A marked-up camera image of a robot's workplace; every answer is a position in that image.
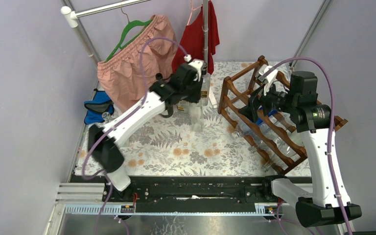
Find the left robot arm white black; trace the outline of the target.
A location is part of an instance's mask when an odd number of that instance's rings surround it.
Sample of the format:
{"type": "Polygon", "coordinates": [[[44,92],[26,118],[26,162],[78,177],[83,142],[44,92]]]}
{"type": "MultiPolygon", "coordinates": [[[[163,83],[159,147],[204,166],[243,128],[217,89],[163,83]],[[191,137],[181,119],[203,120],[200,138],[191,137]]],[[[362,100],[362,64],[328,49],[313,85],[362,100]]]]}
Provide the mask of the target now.
{"type": "Polygon", "coordinates": [[[90,127],[88,153],[105,170],[118,200],[127,201],[132,196],[132,188],[129,186],[131,180],[125,170],[121,145],[153,117],[164,111],[167,112],[167,118],[171,117],[174,105],[181,100],[199,103],[206,72],[207,64],[194,59],[181,64],[167,79],[158,73],[157,80],[141,101],[103,128],[95,125],[90,127]]]}

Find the white fabric strip by rack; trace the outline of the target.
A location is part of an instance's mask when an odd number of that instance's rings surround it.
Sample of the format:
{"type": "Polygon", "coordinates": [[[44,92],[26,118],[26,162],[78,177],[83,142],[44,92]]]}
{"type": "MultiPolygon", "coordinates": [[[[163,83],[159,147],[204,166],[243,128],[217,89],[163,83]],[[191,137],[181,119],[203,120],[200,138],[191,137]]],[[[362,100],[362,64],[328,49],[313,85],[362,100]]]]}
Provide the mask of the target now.
{"type": "Polygon", "coordinates": [[[212,88],[209,88],[208,99],[209,99],[209,102],[211,103],[211,106],[213,108],[218,108],[218,103],[217,103],[216,98],[213,94],[212,88]]]}

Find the blue glass bottle silver cap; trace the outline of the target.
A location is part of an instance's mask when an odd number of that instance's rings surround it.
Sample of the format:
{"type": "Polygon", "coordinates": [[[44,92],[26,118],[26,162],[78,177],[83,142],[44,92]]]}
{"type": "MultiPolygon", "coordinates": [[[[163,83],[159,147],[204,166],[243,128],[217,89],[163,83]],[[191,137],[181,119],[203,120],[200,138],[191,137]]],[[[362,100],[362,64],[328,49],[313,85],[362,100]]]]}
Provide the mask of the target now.
{"type": "MultiPolygon", "coordinates": [[[[277,122],[277,119],[274,117],[274,114],[277,114],[278,112],[276,110],[272,110],[269,112],[268,117],[271,121],[277,122]]],[[[260,128],[261,132],[263,134],[268,134],[269,126],[265,123],[263,123],[262,119],[258,118],[256,121],[256,125],[260,128]]],[[[237,121],[237,125],[235,127],[235,130],[231,133],[231,136],[233,139],[237,139],[240,137],[244,137],[246,135],[251,136],[255,140],[259,140],[259,137],[251,130],[251,128],[242,120],[237,121]]]]}

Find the metal clothes rail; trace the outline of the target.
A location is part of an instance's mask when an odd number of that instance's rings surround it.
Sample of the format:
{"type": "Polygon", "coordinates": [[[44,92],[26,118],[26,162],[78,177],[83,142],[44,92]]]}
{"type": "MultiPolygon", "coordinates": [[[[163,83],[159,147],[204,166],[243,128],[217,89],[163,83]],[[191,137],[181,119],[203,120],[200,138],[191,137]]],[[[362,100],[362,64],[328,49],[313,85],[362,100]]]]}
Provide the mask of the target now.
{"type": "Polygon", "coordinates": [[[147,21],[155,13],[156,0],[83,1],[85,10],[77,10],[77,0],[62,0],[60,12],[83,44],[95,65],[108,57],[120,41],[129,22],[147,21]]]}

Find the pink skirt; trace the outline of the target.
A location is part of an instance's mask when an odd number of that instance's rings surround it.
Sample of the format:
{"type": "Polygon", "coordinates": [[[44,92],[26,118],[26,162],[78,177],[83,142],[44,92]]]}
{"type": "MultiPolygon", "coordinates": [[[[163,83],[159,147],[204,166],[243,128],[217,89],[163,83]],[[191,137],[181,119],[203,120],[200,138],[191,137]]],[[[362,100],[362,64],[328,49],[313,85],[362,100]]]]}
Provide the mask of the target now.
{"type": "Polygon", "coordinates": [[[153,15],[151,24],[108,62],[99,62],[98,80],[113,103],[125,112],[144,95],[145,89],[161,73],[172,73],[172,60],[178,47],[166,15],[153,15]]]}

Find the pink clothes hanger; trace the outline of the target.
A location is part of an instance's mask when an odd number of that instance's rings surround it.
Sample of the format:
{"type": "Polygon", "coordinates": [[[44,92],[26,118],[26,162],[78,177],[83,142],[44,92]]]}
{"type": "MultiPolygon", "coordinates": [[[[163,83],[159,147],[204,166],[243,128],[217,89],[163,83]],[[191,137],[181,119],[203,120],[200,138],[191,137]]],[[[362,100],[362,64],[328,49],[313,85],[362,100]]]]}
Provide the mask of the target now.
{"type": "Polygon", "coordinates": [[[189,1],[189,16],[188,16],[186,26],[191,25],[195,21],[202,6],[203,6],[202,0],[190,0],[189,1]]]}

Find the wooden wine rack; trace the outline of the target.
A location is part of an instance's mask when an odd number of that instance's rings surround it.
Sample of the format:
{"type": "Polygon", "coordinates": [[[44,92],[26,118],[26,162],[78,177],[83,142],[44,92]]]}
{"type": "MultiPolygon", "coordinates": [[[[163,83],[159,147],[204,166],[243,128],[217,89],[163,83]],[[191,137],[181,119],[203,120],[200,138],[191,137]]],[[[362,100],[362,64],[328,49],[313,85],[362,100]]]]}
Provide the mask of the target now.
{"type": "MultiPolygon", "coordinates": [[[[280,138],[282,138],[290,147],[300,156],[298,160],[293,161],[290,158],[283,155],[273,140],[267,138],[260,130],[260,128],[248,120],[244,115],[239,113],[239,109],[246,106],[248,98],[251,93],[257,88],[263,85],[262,82],[255,78],[258,69],[263,65],[269,65],[264,56],[260,56],[256,62],[233,76],[227,76],[223,80],[222,90],[220,95],[220,103],[218,106],[218,112],[221,114],[235,129],[238,120],[245,122],[251,130],[259,137],[259,140],[253,139],[251,136],[246,135],[243,138],[257,151],[257,153],[265,160],[269,161],[268,153],[262,149],[262,146],[269,147],[273,150],[287,165],[288,168],[283,171],[280,167],[274,167],[274,170],[279,175],[285,175],[295,169],[307,157],[306,150],[303,147],[296,145],[289,137],[286,130],[294,131],[296,128],[284,121],[280,111],[274,114],[277,122],[273,122],[269,119],[268,114],[263,115],[262,111],[259,111],[258,117],[262,119],[263,123],[269,126],[269,130],[273,130],[280,138]]],[[[279,71],[274,82],[274,87],[277,91],[289,90],[291,76],[287,79],[283,72],[279,71]]]]}

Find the red garment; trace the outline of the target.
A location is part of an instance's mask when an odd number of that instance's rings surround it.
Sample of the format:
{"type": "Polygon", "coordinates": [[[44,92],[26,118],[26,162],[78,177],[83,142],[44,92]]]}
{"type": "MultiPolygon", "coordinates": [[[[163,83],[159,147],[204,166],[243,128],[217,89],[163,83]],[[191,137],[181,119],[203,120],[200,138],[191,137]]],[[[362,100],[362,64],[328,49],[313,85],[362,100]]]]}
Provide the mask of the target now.
{"type": "MultiPolygon", "coordinates": [[[[217,17],[212,1],[208,1],[208,73],[214,72],[213,55],[216,54],[216,47],[220,44],[218,34],[217,17]]],[[[197,18],[185,27],[180,45],[193,59],[204,60],[204,32],[203,32],[203,8],[197,18]]]]}

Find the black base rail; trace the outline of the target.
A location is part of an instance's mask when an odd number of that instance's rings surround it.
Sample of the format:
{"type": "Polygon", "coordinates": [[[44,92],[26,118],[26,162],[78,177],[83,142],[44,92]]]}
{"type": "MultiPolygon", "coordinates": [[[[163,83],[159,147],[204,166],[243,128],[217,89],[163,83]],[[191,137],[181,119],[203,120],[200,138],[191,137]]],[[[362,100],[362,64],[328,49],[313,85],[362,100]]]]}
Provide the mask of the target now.
{"type": "Polygon", "coordinates": [[[268,177],[132,176],[123,191],[108,196],[103,176],[90,179],[102,185],[102,202],[121,203],[127,213],[254,212],[255,204],[276,206],[280,199],[268,189],[268,177]]]}

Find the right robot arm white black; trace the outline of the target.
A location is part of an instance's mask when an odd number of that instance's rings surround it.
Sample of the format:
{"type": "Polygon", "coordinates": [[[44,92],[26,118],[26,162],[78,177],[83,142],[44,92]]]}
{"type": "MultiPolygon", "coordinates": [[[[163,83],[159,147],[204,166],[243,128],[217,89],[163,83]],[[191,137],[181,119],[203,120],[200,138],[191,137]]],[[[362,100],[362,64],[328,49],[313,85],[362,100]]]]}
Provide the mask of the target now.
{"type": "Polygon", "coordinates": [[[312,192],[279,177],[261,188],[263,199],[269,202],[283,199],[293,206],[304,227],[341,224],[361,217],[361,207],[351,202],[342,181],[335,150],[333,112],[328,105],[317,101],[316,75],[308,71],[294,72],[289,90],[280,92],[274,87],[277,74],[275,70],[260,76],[263,85],[251,94],[240,113],[252,122],[257,120],[259,111],[264,115],[272,110],[290,115],[307,153],[312,192]]]}

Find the clear bottle black gold cap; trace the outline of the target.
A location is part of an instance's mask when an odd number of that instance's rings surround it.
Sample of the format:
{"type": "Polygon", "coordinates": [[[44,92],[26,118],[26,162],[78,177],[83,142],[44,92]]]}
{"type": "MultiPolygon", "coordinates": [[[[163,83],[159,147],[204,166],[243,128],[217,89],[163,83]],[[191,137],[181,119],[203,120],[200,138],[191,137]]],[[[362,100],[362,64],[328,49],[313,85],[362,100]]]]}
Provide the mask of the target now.
{"type": "Polygon", "coordinates": [[[210,85],[211,85],[211,76],[209,73],[206,73],[203,76],[203,83],[201,87],[201,99],[200,103],[202,106],[207,106],[209,102],[209,94],[210,94],[210,85]]]}

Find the vertical metal pole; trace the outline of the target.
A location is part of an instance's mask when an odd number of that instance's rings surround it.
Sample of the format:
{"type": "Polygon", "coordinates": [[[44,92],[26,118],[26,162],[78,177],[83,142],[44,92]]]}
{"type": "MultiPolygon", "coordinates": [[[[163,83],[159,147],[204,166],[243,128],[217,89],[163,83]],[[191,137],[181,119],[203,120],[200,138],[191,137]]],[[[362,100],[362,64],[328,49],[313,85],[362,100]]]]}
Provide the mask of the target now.
{"type": "Polygon", "coordinates": [[[208,46],[208,31],[209,31],[209,4],[208,0],[202,1],[202,9],[203,9],[203,34],[204,34],[204,61],[205,63],[208,63],[208,52],[209,52],[209,46],[208,46]]]}

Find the floral table mat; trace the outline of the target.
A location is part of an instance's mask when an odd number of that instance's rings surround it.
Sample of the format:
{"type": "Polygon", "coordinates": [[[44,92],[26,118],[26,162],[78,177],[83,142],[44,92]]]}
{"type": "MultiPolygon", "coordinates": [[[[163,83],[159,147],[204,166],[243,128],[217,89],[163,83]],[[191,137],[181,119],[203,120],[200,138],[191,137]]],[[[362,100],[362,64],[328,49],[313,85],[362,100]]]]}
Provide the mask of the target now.
{"type": "MultiPolygon", "coordinates": [[[[215,62],[211,92],[220,100],[223,80],[254,62],[215,62]]],[[[125,142],[120,151],[132,176],[266,176],[277,174],[209,101],[203,106],[203,129],[192,130],[188,113],[155,116],[125,142]]]]}

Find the small clear bottle bluish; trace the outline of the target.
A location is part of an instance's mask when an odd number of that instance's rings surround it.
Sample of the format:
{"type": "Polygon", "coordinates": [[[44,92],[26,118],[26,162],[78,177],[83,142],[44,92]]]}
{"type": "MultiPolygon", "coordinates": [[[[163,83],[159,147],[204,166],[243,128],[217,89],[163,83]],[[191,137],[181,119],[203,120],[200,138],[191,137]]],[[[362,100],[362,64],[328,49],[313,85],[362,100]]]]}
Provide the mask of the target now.
{"type": "MultiPolygon", "coordinates": [[[[299,159],[299,155],[288,145],[282,138],[280,138],[273,130],[270,130],[268,134],[265,135],[267,138],[274,141],[277,145],[279,151],[290,158],[293,161],[299,159]]],[[[268,172],[274,169],[274,167],[280,167],[281,170],[285,171],[288,168],[288,165],[269,147],[262,146],[262,149],[265,150],[269,155],[269,161],[262,165],[261,170],[263,172],[268,172]]]]}

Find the clear glass wine bottle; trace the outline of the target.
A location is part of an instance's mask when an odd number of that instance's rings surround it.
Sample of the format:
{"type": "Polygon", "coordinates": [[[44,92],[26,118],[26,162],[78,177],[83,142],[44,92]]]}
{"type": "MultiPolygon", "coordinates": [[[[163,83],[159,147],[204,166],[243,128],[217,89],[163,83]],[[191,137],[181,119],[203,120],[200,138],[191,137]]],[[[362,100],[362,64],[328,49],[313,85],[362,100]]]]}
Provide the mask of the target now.
{"type": "MultiPolygon", "coordinates": [[[[284,121],[288,124],[290,124],[292,127],[295,127],[296,128],[296,125],[293,123],[293,121],[291,120],[290,118],[290,114],[288,113],[284,113],[284,112],[281,112],[281,115],[283,116],[284,118],[284,121]]],[[[298,146],[301,146],[303,147],[304,144],[303,144],[303,141],[301,139],[301,136],[299,133],[297,133],[297,129],[295,129],[293,132],[290,131],[290,133],[288,134],[289,138],[298,146]]]]}

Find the green clothes hanger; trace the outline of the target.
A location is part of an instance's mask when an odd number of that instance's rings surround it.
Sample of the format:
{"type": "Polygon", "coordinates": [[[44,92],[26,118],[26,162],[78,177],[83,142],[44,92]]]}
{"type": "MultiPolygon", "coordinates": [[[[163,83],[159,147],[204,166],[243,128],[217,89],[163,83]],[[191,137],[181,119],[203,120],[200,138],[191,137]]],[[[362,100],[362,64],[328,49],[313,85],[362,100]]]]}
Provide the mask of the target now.
{"type": "Polygon", "coordinates": [[[131,42],[133,42],[144,31],[144,29],[146,27],[148,27],[151,24],[151,22],[153,21],[152,19],[149,19],[145,22],[142,22],[140,20],[130,21],[128,14],[123,11],[122,6],[120,7],[120,10],[121,10],[122,14],[124,14],[126,16],[128,24],[124,27],[118,44],[115,46],[115,48],[109,54],[109,56],[106,58],[105,62],[108,62],[109,60],[111,60],[119,49],[122,50],[126,46],[128,46],[131,42]],[[138,34],[136,34],[132,39],[130,39],[128,42],[125,43],[124,41],[126,39],[126,36],[135,27],[142,27],[142,30],[138,34]]]}

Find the clear square liquor bottle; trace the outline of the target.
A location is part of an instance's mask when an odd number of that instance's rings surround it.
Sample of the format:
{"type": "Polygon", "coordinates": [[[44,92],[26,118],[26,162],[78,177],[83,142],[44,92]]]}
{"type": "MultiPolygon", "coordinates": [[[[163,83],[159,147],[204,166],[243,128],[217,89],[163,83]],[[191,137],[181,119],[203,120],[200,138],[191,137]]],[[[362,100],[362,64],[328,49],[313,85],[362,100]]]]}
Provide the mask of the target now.
{"type": "Polygon", "coordinates": [[[179,112],[187,112],[188,111],[189,104],[187,101],[182,100],[179,103],[176,104],[176,108],[179,112]]]}

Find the small clear glass bottle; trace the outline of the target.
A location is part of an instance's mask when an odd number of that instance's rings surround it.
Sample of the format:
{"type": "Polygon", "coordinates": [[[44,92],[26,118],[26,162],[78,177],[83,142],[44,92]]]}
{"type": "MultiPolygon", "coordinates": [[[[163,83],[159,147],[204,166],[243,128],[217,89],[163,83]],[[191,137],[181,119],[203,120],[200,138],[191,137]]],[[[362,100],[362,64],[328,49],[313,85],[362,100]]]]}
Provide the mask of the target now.
{"type": "Polygon", "coordinates": [[[194,132],[202,132],[204,128],[203,106],[193,103],[189,108],[191,128],[194,132]]]}

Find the blue black bag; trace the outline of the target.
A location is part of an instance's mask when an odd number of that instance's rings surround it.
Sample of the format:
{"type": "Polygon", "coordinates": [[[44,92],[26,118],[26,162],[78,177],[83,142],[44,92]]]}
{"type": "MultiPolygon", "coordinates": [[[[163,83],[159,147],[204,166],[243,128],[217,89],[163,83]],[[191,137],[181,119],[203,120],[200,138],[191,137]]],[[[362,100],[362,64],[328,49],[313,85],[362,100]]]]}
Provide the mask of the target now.
{"type": "Polygon", "coordinates": [[[94,89],[94,92],[92,100],[84,102],[84,107],[87,110],[84,118],[86,125],[103,123],[105,122],[103,113],[108,113],[111,116],[114,113],[114,104],[107,93],[98,89],[94,89]]]}

